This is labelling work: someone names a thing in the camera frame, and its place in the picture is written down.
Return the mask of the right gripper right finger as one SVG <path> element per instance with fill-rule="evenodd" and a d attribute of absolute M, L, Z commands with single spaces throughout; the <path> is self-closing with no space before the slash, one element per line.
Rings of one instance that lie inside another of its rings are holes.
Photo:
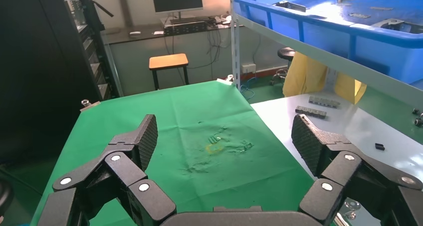
<path fill-rule="evenodd" d="M 306 115 L 294 117 L 292 142 L 317 178 L 299 211 L 328 226 L 346 198 L 359 202 L 383 226 L 423 223 L 423 184 L 365 155 L 345 136 L 320 130 Z"/>

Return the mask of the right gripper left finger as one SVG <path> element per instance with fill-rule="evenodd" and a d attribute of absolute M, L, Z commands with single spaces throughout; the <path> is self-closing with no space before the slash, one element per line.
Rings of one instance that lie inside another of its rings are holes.
<path fill-rule="evenodd" d="M 95 159 L 57 179 L 38 220 L 40 226 L 87 226 L 117 200 L 139 226 L 158 226 L 176 213 L 175 203 L 146 174 L 158 139 L 156 117 L 116 135 Z"/>

